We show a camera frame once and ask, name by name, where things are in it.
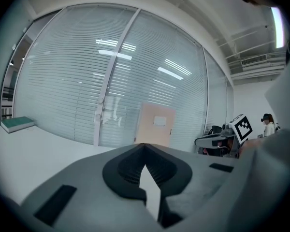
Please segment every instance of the desk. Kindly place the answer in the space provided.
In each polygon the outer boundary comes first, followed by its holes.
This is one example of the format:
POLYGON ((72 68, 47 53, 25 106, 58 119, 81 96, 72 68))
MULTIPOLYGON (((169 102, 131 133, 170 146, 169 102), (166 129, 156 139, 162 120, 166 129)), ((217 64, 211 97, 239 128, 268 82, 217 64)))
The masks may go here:
POLYGON ((8 134, 0 126, 0 193, 21 204, 41 183, 70 165, 112 148, 65 139, 36 126, 8 134))

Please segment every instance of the black slot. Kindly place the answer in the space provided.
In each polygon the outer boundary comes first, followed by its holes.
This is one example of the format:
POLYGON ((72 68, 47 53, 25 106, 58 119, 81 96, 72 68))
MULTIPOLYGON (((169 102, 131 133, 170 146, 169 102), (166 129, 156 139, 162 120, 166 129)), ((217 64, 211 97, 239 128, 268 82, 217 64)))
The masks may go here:
POLYGON ((76 191, 75 187, 62 185, 34 214, 34 216, 52 226, 64 207, 76 191))
POLYGON ((227 166, 227 165, 222 165, 222 164, 219 164, 219 163, 213 163, 211 165, 209 165, 210 168, 214 168, 214 169, 218 169, 218 170, 221 170, 221 171, 224 171, 224 172, 228 172, 228 173, 231 173, 232 170, 233 170, 233 167, 230 167, 230 166, 227 166))

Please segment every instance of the paper sign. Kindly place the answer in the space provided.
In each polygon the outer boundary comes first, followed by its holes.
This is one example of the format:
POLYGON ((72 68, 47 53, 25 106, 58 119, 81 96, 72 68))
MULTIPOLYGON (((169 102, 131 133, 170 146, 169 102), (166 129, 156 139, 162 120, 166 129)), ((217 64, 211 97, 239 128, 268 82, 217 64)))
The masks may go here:
POLYGON ((166 125, 166 117, 155 116, 154 125, 155 126, 165 126, 166 125))

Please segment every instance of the person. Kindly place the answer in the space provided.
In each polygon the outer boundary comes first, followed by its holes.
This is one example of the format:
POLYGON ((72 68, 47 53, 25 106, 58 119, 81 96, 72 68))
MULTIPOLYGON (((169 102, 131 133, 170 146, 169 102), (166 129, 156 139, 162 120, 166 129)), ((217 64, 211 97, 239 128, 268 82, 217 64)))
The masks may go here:
POLYGON ((261 122, 263 122, 266 125, 264 130, 265 137, 268 137, 275 133, 275 123, 273 116, 271 114, 264 114, 263 118, 261 119, 261 122))

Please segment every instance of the ceiling light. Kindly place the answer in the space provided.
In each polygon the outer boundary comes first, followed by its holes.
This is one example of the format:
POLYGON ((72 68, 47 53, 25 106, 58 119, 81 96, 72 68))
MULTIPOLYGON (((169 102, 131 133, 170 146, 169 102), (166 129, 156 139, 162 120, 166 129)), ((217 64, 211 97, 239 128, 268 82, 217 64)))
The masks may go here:
MULTIPOLYGON (((117 46, 118 41, 112 41, 112 40, 96 40, 97 44, 103 44, 103 45, 110 45, 110 46, 117 46)), ((136 46, 131 45, 131 44, 127 44, 127 43, 123 43, 122 45, 122 49, 125 50, 129 50, 132 52, 135 52, 136 46)))
POLYGON ((281 48, 284 46, 284 29, 282 25, 282 18, 281 13, 278 8, 271 8, 274 22, 275 22, 275 29, 276 29, 276 48, 281 48))
POLYGON ((126 65, 126 64, 117 63, 117 65, 121 65, 121 66, 125 66, 125 67, 128 67, 128 68, 131 68, 131 66, 126 65))
POLYGON ((103 74, 97 74, 97 73, 93 73, 93 75, 98 75, 98 76, 105 77, 105 75, 103 75, 103 74))
POLYGON ((191 74, 191 72, 188 71, 185 67, 180 66, 180 65, 176 64, 176 63, 173 62, 173 61, 170 61, 170 60, 168 60, 168 59, 165 59, 164 62, 165 62, 167 65, 169 65, 170 67, 172 67, 172 68, 174 68, 174 69, 177 69, 178 71, 184 73, 185 75, 190 75, 190 74, 191 74))
MULTIPOLYGON (((113 55, 114 52, 112 51, 106 51, 106 50, 99 50, 100 54, 105 54, 105 55, 113 55)), ((132 56, 126 55, 126 54, 122 54, 122 53, 118 53, 117 57, 119 58, 124 58, 124 59, 128 59, 131 60, 132 56)))
POLYGON ((176 75, 175 73, 173 73, 173 72, 171 72, 171 71, 168 71, 168 70, 166 70, 166 69, 164 69, 164 68, 161 68, 161 67, 158 68, 158 71, 161 71, 161 72, 164 72, 164 73, 166 73, 166 74, 169 74, 169 75, 171 75, 171 76, 173 76, 173 77, 175 77, 175 78, 177 78, 177 79, 179 79, 179 80, 182 80, 182 79, 183 79, 181 76, 176 75))

